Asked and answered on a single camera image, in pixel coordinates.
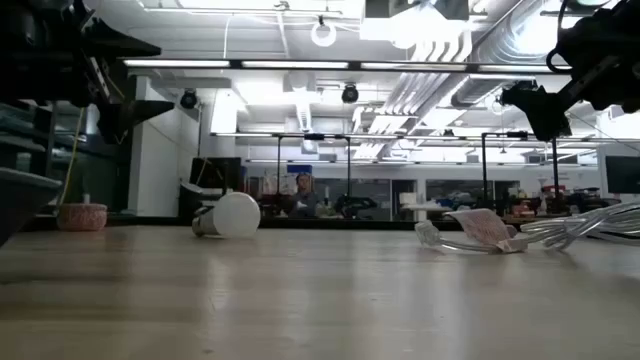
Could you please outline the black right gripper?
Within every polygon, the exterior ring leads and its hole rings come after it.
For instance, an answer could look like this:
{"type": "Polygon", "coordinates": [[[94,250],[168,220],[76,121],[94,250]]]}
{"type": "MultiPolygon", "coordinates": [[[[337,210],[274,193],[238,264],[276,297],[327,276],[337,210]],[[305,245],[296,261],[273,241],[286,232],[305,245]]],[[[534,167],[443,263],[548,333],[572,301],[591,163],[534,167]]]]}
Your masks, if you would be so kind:
{"type": "Polygon", "coordinates": [[[525,113],[539,141],[572,134],[565,111],[579,101],[596,110],[618,105],[625,113],[640,111],[640,0],[620,0],[601,8],[569,29],[560,29],[547,67],[560,56],[570,68],[571,81],[559,92],[547,92],[536,81],[519,81],[504,88],[502,105],[525,113]]]}

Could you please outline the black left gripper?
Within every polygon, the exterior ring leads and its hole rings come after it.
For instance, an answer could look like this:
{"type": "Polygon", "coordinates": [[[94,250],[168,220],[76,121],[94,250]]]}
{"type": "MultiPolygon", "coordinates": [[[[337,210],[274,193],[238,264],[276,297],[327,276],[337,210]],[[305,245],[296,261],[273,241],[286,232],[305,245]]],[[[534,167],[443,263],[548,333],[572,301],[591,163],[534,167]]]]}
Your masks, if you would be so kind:
{"type": "Polygon", "coordinates": [[[83,0],[0,0],[0,99],[95,104],[107,144],[175,107],[163,100],[114,103],[108,61],[160,54],[160,47],[110,27],[83,0]]]}

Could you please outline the white lightbulb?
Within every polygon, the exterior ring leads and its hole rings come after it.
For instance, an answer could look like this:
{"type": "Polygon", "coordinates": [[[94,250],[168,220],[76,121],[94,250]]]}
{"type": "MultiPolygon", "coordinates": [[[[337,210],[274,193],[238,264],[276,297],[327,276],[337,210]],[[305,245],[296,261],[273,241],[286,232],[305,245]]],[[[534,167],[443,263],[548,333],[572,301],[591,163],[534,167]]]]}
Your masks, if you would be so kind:
{"type": "Polygon", "coordinates": [[[197,237],[247,238],[256,233],[260,221],[258,203],[248,194],[231,192],[198,209],[192,231],[197,237]]]}

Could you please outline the dark storage shelf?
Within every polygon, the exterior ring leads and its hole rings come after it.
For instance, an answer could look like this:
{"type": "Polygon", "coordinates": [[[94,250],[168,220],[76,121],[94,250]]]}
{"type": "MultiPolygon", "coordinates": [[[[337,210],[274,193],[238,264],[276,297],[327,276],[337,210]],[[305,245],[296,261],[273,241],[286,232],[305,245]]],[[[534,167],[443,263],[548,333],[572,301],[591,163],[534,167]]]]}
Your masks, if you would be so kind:
{"type": "Polygon", "coordinates": [[[0,102],[0,167],[61,181],[66,203],[87,195],[112,213],[125,209],[131,141],[105,143],[98,117],[95,106],[0,102]]]}

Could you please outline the pink knitted ball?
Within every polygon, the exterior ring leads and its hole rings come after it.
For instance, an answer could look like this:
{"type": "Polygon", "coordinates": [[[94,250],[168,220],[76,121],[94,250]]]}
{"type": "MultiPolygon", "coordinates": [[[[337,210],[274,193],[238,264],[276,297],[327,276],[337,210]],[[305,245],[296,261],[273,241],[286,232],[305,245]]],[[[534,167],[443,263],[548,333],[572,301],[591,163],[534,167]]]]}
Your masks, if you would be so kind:
{"type": "Polygon", "coordinates": [[[107,222],[107,206],[103,204],[65,203],[59,208],[57,226],[62,231],[100,231],[107,222]]]}

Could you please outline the long ceiling light bar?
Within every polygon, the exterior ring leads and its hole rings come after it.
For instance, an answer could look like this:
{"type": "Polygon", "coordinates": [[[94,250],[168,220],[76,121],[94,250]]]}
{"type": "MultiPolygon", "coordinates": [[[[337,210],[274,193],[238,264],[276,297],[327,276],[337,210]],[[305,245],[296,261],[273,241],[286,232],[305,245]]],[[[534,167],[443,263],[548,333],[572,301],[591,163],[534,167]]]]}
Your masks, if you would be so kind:
{"type": "Polygon", "coordinates": [[[277,69],[277,70],[345,70],[382,72],[444,73],[550,73],[541,64],[491,64],[465,62],[361,62],[313,60],[204,60],[204,59],[126,59],[130,68],[171,69],[277,69]]]}

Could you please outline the person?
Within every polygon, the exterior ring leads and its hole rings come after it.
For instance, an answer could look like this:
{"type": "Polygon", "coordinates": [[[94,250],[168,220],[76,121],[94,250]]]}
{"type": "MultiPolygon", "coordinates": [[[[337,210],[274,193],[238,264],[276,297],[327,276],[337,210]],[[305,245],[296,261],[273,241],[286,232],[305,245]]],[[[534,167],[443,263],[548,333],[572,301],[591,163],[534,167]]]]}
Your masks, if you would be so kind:
{"type": "Polygon", "coordinates": [[[317,194],[313,189],[312,176],[301,173],[296,176],[296,193],[292,196],[291,218],[315,218],[319,204],[317,194]]]}

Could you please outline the black metal rig frame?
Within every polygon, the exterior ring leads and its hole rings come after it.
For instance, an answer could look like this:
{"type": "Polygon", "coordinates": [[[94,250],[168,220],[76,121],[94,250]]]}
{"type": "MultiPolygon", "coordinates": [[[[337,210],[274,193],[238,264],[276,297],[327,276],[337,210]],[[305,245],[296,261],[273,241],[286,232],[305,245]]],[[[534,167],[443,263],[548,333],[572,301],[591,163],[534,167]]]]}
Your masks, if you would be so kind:
{"type": "MultiPolygon", "coordinates": [[[[507,132],[483,132],[481,134],[481,157],[482,157],[482,182],[483,182],[483,195],[482,195],[482,204],[486,205],[489,201],[488,198],[488,172],[487,172],[487,154],[486,154],[486,142],[488,137],[496,137],[496,138],[513,138],[518,139],[519,141],[528,141],[531,133],[527,131],[507,131],[507,132]]],[[[560,196],[559,189],[559,171],[558,171],[558,156],[557,156],[557,142],[558,139],[556,137],[550,140],[552,146],[552,170],[553,170],[553,189],[554,189],[554,197],[558,199],[560,196]]]]}

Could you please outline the silver ventilation duct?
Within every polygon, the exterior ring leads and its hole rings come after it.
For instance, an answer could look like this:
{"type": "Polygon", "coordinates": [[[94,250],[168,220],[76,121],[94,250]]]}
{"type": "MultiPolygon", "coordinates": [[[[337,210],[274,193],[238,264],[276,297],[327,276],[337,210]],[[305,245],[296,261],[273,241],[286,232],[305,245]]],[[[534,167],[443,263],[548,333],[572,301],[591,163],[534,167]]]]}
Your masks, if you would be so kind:
{"type": "MultiPolygon", "coordinates": [[[[473,50],[471,60],[478,63],[543,64],[547,53],[556,44],[557,20],[541,13],[548,5],[555,7],[560,3],[561,0],[522,0],[473,50]]],[[[451,96],[451,105],[472,107],[508,83],[510,80],[469,77],[451,96]]]]}

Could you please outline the black wall monitor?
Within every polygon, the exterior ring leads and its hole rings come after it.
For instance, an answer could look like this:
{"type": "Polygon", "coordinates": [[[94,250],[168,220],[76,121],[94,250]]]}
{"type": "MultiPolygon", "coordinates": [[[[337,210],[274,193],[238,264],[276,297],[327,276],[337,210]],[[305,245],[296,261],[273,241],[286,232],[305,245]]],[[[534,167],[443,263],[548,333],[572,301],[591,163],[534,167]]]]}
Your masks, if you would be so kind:
{"type": "Polygon", "coordinates": [[[605,168],[609,193],[640,194],[640,157],[607,156],[605,168]]]}

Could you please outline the black aluminium table frame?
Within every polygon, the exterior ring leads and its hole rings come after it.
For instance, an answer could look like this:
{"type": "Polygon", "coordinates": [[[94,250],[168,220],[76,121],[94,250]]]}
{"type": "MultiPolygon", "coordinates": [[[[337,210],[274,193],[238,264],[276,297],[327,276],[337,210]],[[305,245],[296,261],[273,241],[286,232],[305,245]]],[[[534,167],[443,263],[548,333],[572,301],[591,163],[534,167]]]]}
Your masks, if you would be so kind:
{"type": "MultiPolygon", "coordinates": [[[[113,215],[107,218],[106,226],[188,226],[191,220],[178,217],[140,217],[113,215]]],[[[267,218],[259,224],[264,229],[314,229],[314,230],[354,230],[354,231],[413,231],[416,222],[345,220],[345,219],[289,219],[267,218]]],[[[20,232],[57,230],[56,218],[39,215],[30,220],[20,232]]]]}

